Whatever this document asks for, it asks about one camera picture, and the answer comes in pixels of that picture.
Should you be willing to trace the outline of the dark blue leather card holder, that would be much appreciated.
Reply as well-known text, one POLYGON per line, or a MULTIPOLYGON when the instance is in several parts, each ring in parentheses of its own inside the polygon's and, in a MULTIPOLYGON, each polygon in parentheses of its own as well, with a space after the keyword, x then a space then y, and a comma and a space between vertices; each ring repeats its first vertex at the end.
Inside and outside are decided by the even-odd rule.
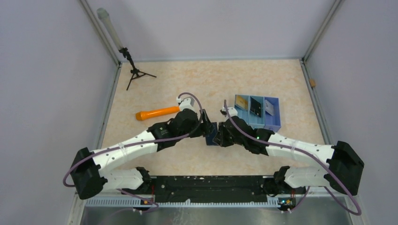
POLYGON ((206 137, 206 145, 207 146, 217 146, 218 144, 214 142, 214 138, 218 132, 218 123, 212 122, 213 131, 206 137))

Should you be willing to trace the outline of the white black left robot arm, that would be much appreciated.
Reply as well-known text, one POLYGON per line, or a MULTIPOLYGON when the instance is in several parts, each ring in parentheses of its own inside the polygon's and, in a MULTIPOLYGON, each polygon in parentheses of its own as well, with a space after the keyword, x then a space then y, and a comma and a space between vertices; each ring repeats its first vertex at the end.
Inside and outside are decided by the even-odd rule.
POLYGON ((104 150, 80 149, 70 170, 72 187, 80 199, 89 199, 106 189, 129 188, 140 194, 149 191, 151 182, 145 169, 128 173, 127 179, 112 171, 143 155, 175 146, 184 138, 207 137, 214 126, 205 110, 199 114, 190 109, 179 112, 175 118, 155 123, 140 134, 104 150))

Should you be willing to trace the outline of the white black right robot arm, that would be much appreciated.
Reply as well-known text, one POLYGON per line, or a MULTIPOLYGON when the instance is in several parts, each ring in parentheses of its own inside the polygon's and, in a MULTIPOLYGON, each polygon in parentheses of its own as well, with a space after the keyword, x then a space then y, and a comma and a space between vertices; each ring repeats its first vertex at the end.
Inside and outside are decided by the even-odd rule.
POLYGON ((272 130, 252 128, 237 116, 219 123, 213 141, 221 147, 241 145, 253 154, 306 163, 307 167, 282 166, 274 173, 275 187, 281 193, 312 186, 358 194, 364 162, 346 142, 321 145, 298 141, 272 130))

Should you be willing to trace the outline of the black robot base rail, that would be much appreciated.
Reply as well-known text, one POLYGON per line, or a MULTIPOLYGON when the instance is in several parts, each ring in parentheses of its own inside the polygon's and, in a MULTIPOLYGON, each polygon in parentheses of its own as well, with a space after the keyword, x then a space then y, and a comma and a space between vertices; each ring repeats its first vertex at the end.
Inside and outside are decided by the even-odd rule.
POLYGON ((271 197, 304 194, 270 176, 157 176, 145 181, 134 195, 150 195, 157 203, 264 203, 271 197))

